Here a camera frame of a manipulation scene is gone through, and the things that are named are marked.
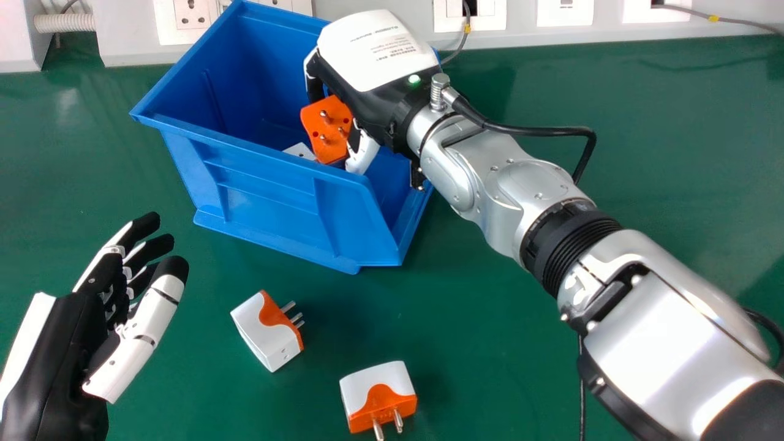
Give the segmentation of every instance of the blue storage box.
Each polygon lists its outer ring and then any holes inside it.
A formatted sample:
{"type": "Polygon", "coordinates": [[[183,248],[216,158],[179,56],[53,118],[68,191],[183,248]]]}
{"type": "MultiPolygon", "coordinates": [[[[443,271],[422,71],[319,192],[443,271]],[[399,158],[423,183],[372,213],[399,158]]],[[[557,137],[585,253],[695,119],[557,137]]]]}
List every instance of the blue storage box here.
{"type": "Polygon", "coordinates": [[[356,274],[403,261],[432,187],[382,149],[364,176],[282,150],[309,145],[303,60],[323,20],[232,6],[133,108],[161,131],[194,223],[356,274]]]}

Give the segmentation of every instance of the robotic arm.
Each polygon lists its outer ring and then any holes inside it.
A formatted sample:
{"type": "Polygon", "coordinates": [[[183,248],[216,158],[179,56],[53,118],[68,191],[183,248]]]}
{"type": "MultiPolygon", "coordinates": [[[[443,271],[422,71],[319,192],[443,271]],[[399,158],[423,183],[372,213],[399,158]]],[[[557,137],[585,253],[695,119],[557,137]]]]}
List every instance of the robotic arm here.
{"type": "Polygon", "coordinates": [[[129,222],[71,294],[35,294],[0,377],[1,440],[106,438],[106,403],[152,355],[187,281],[182,257],[148,264],[173,249],[171,235],[136,245],[160,223],[157,213],[129,222]]]}
{"type": "Polygon", "coordinates": [[[323,86],[337,95],[359,134],[412,160],[412,186],[429,180],[554,297],[583,336],[579,374],[635,436],[781,437],[784,381],[746,313],[602,213],[561,167],[491,130],[499,125],[452,88],[432,49],[394,15],[327,25],[305,69],[311,100],[323,86]]]}

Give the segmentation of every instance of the orange and white plug adapter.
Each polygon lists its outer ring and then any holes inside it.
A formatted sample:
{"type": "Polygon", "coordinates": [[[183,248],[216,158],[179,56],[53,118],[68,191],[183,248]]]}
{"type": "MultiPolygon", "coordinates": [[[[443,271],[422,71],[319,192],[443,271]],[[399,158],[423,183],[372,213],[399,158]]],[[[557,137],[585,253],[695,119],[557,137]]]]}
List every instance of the orange and white plug adapter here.
{"type": "Polygon", "coordinates": [[[384,440],[381,425],[394,422],[403,432],[403,418],[416,412],[416,394],[402,361],[388,362],[354,372],[340,380],[348,430],[373,429],[376,441],[384,440]]]}
{"type": "Polygon", "coordinates": [[[299,327],[302,313],[286,315],[295,303],[279,308],[266,291],[260,291],[231,312],[231,318],[256,357],[270,372],[278,370],[303,349],[299,327]]]}

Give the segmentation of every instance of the metal pin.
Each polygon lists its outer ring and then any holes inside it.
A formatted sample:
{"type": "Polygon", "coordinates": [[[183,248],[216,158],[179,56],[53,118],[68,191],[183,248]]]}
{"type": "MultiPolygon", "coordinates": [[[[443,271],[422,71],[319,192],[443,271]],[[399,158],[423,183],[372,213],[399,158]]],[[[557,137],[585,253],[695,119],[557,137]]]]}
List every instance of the metal pin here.
{"type": "Polygon", "coordinates": [[[384,431],[377,420],[373,420],[373,431],[376,433],[376,441],[384,441],[384,431]]]}
{"type": "Polygon", "coordinates": [[[284,314],[286,312],[289,312],[289,309],[294,308],[294,305],[296,305],[296,303],[294,303],[294,301],[290,301],[289,303],[283,305],[283,308],[281,308],[281,312],[284,314]]]}
{"type": "Polygon", "coordinates": [[[397,433],[403,433],[403,417],[400,416],[397,407],[394,410],[394,427],[397,429],[397,433]]]}

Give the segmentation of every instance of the green table surface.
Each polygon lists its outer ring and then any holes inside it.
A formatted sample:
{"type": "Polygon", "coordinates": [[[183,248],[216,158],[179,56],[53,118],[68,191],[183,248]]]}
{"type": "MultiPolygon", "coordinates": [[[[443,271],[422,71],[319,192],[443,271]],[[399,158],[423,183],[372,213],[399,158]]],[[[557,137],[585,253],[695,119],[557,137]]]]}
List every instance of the green table surface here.
{"type": "MultiPolygon", "coordinates": [[[[0,76],[0,353],[35,291],[68,292],[117,228],[157,210],[191,277],[160,348],[110,407],[109,439],[370,440],[349,435],[338,380],[395,359],[419,409],[388,439],[576,438],[575,335],[439,195],[403,266],[359,275],[194,226],[162,139],[128,116],[167,69],[106,69],[93,37],[66,35],[43,72],[0,76]],[[261,288],[306,321],[305,351],[275,374],[229,316],[261,288]]],[[[583,190],[784,323],[784,42],[472,51],[446,71],[492,118],[592,126],[583,190]]],[[[572,167],[582,141],[524,145],[572,167]]],[[[589,439],[630,438],[593,398],[587,424],[589,439]]]]}

